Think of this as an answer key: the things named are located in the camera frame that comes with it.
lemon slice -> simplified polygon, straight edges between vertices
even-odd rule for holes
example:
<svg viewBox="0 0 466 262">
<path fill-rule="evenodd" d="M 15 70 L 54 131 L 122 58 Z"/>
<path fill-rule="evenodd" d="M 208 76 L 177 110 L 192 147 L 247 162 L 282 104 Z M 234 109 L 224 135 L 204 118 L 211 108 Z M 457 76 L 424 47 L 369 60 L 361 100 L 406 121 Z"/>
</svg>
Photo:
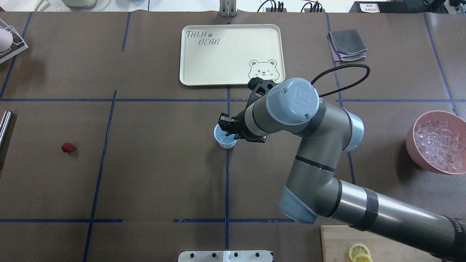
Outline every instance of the lemon slice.
<svg viewBox="0 0 466 262">
<path fill-rule="evenodd" d="M 372 262 L 372 259 L 366 254 L 359 254 L 354 257 L 352 262 Z"/>
<path fill-rule="evenodd" d="M 353 259 L 359 254 L 367 255 L 370 258 L 370 252 L 367 246 L 361 243 L 353 244 L 348 251 L 348 256 L 350 258 L 349 260 L 353 261 Z"/>
</svg>

blue joint cap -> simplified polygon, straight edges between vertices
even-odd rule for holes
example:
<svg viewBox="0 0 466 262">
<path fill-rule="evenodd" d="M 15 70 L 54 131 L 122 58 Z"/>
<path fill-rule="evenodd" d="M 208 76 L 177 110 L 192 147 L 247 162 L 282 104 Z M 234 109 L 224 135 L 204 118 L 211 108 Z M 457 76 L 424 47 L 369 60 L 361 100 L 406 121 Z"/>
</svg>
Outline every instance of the blue joint cap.
<svg viewBox="0 0 466 262">
<path fill-rule="evenodd" d="M 317 113 L 319 94 L 306 79 L 290 78 L 269 91 L 265 105 L 278 123 L 300 125 Z"/>
<path fill-rule="evenodd" d="M 283 188 L 280 200 L 281 211 L 289 218 L 301 223 L 314 224 L 319 217 L 312 209 L 304 204 L 287 186 Z"/>
<path fill-rule="evenodd" d="M 348 114 L 349 120 L 351 121 L 351 138 L 349 143 L 343 152 L 349 152 L 357 147 L 357 144 L 362 141 L 364 136 L 364 123 L 363 121 L 355 114 L 350 113 L 348 110 L 341 107 Z"/>
</svg>

pink bowl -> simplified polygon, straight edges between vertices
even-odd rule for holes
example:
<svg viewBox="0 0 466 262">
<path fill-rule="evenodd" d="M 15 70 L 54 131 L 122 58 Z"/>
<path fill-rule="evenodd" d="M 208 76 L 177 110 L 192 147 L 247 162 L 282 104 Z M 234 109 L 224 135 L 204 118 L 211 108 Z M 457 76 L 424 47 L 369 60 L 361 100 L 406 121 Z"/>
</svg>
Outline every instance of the pink bowl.
<svg viewBox="0 0 466 262">
<path fill-rule="evenodd" d="M 463 154 L 461 158 L 463 162 L 463 168 L 456 171 L 456 172 L 447 172 L 441 169 L 438 169 L 431 165 L 427 160 L 421 155 L 418 147 L 416 146 L 416 142 L 414 142 L 414 127 L 418 124 L 425 123 L 427 121 L 448 121 L 448 128 L 454 132 L 460 134 L 459 142 L 463 145 L 466 145 L 466 122 L 459 118 L 458 116 L 448 113 L 445 111 L 430 111 L 423 115 L 421 115 L 414 125 L 409 129 L 408 135 L 406 135 L 406 149 L 412 160 L 416 162 L 420 167 L 428 170 L 430 172 L 434 172 L 437 174 L 448 174 L 448 175 L 462 175 L 466 174 L 466 153 Z"/>
</svg>

bowl of ice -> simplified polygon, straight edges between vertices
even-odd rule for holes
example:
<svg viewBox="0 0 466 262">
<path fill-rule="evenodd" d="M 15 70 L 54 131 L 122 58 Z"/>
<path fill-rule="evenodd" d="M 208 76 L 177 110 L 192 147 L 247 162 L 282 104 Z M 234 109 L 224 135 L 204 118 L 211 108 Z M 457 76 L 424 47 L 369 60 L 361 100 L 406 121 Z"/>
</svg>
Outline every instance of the bowl of ice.
<svg viewBox="0 0 466 262">
<path fill-rule="evenodd" d="M 421 115 L 406 136 L 406 149 L 420 167 L 438 174 L 466 174 L 466 122 L 445 111 Z"/>
</svg>

red berry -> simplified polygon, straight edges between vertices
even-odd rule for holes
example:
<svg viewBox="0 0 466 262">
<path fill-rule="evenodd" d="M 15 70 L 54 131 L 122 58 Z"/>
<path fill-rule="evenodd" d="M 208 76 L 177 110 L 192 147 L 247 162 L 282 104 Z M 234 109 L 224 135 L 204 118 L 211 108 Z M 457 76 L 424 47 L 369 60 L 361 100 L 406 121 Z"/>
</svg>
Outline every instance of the red berry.
<svg viewBox="0 0 466 262">
<path fill-rule="evenodd" d="M 71 143 L 64 143 L 62 145 L 62 150 L 65 153 L 69 153 L 69 152 L 73 151 L 73 145 Z"/>
</svg>

